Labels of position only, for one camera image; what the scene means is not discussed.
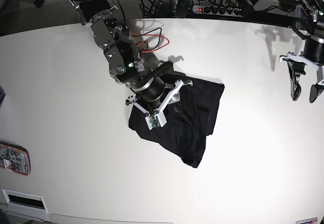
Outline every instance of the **power strip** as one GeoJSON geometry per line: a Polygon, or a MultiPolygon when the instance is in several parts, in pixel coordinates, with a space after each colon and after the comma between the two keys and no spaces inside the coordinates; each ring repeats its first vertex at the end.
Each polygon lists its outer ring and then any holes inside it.
{"type": "Polygon", "coordinates": [[[192,12],[195,14],[210,14],[210,15],[220,15],[228,17],[241,17],[241,9],[233,7],[224,7],[221,5],[211,6],[200,6],[194,5],[192,12]]]}

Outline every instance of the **white table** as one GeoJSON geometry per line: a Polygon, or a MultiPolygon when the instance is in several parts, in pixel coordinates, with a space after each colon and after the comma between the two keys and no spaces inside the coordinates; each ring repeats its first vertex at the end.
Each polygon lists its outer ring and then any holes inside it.
{"type": "Polygon", "coordinates": [[[160,60],[182,56],[175,69],[225,84],[198,169],[128,129],[131,92],[110,78],[91,29],[66,25],[0,37],[0,138],[27,148],[32,167],[28,177],[0,169],[0,187],[42,195],[51,221],[321,220],[324,96],[308,102],[316,73],[306,67],[293,102],[278,57],[302,49],[301,40],[289,29],[228,21],[137,25],[163,26],[171,43],[155,53],[160,60]]]}

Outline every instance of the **red wire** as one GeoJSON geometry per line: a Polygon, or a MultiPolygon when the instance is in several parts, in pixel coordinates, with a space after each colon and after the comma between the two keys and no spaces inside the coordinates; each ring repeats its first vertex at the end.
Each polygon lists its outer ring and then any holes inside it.
{"type": "Polygon", "coordinates": [[[168,42],[165,45],[161,46],[160,48],[157,48],[157,49],[152,50],[152,51],[150,51],[150,50],[148,50],[148,51],[141,51],[142,53],[151,53],[151,52],[154,52],[154,51],[158,51],[159,49],[162,49],[163,47],[167,46],[170,43],[170,41],[168,40],[168,38],[166,38],[164,36],[161,36],[161,35],[157,35],[157,34],[146,34],[146,35],[143,35],[143,36],[156,36],[156,37],[160,37],[160,38],[165,38],[168,42]]]}

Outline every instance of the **black cloth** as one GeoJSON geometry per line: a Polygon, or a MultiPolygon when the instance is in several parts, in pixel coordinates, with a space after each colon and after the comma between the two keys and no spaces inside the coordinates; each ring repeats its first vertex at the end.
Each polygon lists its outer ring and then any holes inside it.
{"type": "Polygon", "coordinates": [[[214,131],[224,85],[174,75],[163,75],[161,79],[165,83],[191,79],[193,86],[183,86],[180,89],[180,102],[166,107],[167,123],[164,127],[149,130],[144,114],[133,106],[129,128],[142,139],[159,143],[181,157],[187,165],[197,168],[206,148],[206,136],[214,131]]]}

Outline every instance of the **white vent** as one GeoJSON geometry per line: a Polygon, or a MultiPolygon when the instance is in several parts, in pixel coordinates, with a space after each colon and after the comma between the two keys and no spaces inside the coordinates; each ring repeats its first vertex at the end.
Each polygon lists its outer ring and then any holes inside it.
{"type": "Polygon", "coordinates": [[[2,189],[2,193],[8,204],[6,211],[8,214],[42,221],[45,213],[48,213],[42,196],[5,189],[2,189]]]}

